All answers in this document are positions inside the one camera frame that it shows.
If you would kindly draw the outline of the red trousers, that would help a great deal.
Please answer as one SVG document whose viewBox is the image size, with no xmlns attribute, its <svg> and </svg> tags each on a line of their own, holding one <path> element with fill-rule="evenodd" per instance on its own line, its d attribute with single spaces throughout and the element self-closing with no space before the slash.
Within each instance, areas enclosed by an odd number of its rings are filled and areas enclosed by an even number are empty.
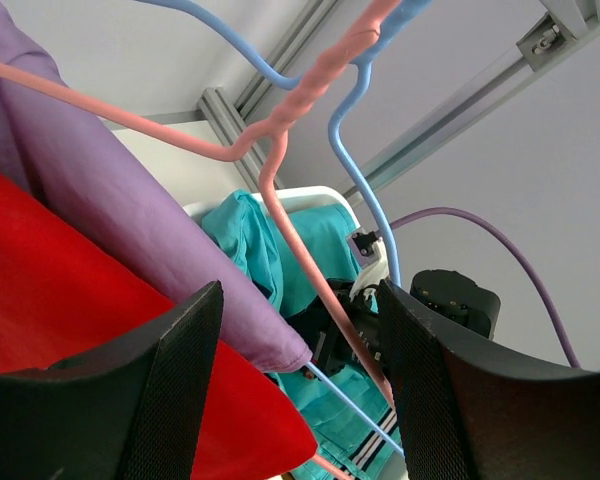
<svg viewBox="0 0 600 480">
<path fill-rule="evenodd" d="M 0 174 L 0 374 L 47 369 L 178 305 Z M 186 479 L 267 479 L 316 450 L 289 399 L 219 337 Z"/>
</svg>

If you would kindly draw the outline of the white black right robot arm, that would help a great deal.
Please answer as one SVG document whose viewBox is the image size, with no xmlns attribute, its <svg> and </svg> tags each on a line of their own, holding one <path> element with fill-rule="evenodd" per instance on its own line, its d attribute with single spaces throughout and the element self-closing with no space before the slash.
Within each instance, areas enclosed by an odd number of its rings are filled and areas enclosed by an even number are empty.
<svg viewBox="0 0 600 480">
<path fill-rule="evenodd" d="M 372 285 L 351 296 L 351 281 L 330 279 L 328 284 L 358 336 L 387 374 L 388 366 L 381 352 L 377 287 Z M 495 293 L 479 287 L 470 278 L 456 271 L 424 270 L 413 277 L 410 295 L 457 324 L 483 337 L 493 337 L 501 301 Z M 304 310 L 288 317 L 287 323 L 313 352 L 313 364 L 327 376 L 339 373 L 346 366 L 360 372 L 364 370 L 320 298 L 314 298 Z"/>
</svg>

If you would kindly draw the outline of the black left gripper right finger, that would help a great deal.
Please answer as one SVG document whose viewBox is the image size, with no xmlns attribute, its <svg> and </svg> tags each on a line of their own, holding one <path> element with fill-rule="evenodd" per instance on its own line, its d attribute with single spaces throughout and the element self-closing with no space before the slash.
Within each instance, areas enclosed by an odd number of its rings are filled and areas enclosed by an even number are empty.
<svg viewBox="0 0 600 480">
<path fill-rule="evenodd" d="M 600 479 L 600 372 L 499 345 L 392 283 L 377 293 L 412 479 Z"/>
</svg>

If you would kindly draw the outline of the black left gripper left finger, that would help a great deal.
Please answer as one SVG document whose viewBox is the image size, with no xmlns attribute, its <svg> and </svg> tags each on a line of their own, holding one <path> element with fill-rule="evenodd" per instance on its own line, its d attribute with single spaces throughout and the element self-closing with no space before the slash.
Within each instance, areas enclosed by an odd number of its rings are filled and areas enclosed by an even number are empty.
<svg viewBox="0 0 600 480">
<path fill-rule="evenodd" d="M 0 479 L 186 479 L 223 291 L 44 369 L 0 374 Z"/>
</svg>

